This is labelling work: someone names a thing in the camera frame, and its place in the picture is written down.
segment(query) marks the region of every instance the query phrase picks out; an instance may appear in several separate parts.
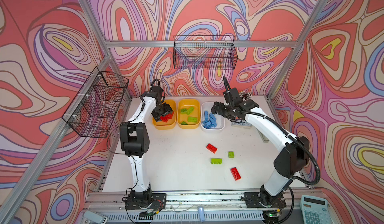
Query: swirly pattern backdrop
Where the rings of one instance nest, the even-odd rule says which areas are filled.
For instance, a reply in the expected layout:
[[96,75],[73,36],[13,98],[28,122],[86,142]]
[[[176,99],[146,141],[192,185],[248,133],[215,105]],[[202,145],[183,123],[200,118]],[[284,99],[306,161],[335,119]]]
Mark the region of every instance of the swirly pattern backdrop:
[[383,23],[384,0],[329,0],[273,99],[342,224],[384,223]]
[[[317,0],[90,0],[109,40],[173,40],[233,34],[236,40],[296,40]],[[167,95],[220,95],[223,76],[240,91],[266,94],[289,49],[239,48],[234,71],[175,70],[172,48],[115,48],[137,96],[161,79]]]
[[[0,204],[102,58],[77,0],[0,0]],[[12,223],[73,223],[107,154],[69,131]]]

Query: calculator display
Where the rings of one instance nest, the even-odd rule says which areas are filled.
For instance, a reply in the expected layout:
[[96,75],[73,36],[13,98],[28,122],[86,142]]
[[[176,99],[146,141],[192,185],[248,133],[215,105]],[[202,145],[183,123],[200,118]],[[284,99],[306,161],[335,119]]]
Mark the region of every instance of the calculator display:
[[325,205],[324,201],[320,201],[320,200],[316,200],[316,199],[312,199],[312,198],[304,198],[304,201],[312,202],[312,203],[316,203],[316,204],[320,204],[320,205]]

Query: yellow bin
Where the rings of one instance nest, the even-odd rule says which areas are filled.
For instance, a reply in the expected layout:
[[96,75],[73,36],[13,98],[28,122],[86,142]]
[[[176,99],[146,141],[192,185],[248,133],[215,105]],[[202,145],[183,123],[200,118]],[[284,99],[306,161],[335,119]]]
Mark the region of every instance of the yellow bin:
[[155,121],[155,119],[152,118],[153,125],[156,127],[156,129],[159,129],[159,130],[172,129],[176,125],[176,113],[177,113],[176,102],[173,101],[173,100],[168,99],[164,103],[168,103],[170,105],[170,107],[172,108],[174,113],[173,113],[172,119],[168,120],[167,122]]
[[[190,108],[193,107],[193,112],[191,114],[186,114],[186,113],[180,113],[180,110],[183,108]],[[193,116],[197,117],[197,123],[194,122],[189,122],[188,117]],[[177,124],[180,126],[180,128],[183,129],[195,129],[199,126],[200,124],[200,102],[196,99],[182,99],[180,100],[177,108]]]

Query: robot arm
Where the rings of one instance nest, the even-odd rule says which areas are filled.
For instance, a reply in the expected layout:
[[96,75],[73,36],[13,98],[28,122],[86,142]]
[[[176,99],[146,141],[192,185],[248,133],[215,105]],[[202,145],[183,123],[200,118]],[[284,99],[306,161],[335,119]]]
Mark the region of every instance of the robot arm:
[[141,105],[136,112],[127,122],[120,125],[121,149],[129,158],[135,183],[129,195],[131,202],[138,203],[139,206],[149,205],[152,201],[151,184],[143,162],[143,155],[149,149],[149,136],[145,122],[151,115],[156,121],[161,121],[160,117],[173,112],[169,104],[163,103],[164,91],[159,84],[159,79],[152,82],[150,90],[140,96]]
[[282,191],[285,191],[292,183],[295,172],[300,171],[308,164],[309,159],[314,162],[317,183],[320,180],[320,172],[314,157],[309,150],[309,141],[304,136],[297,137],[285,130],[265,112],[253,100],[243,102],[236,88],[230,88],[227,79],[224,77],[226,91],[223,92],[225,104],[215,102],[211,111],[213,114],[222,115],[230,121],[238,117],[255,126],[262,132],[279,150],[279,155],[274,160],[275,170],[269,180],[260,188],[260,204],[264,207],[271,206]]

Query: black wire basket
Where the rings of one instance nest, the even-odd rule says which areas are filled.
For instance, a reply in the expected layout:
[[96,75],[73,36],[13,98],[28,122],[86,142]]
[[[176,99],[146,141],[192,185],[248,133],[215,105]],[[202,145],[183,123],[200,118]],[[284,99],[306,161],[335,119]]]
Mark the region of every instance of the black wire basket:
[[235,69],[233,35],[177,35],[173,39],[175,69]]
[[99,71],[70,118],[63,119],[79,136],[106,138],[128,83],[114,72]]

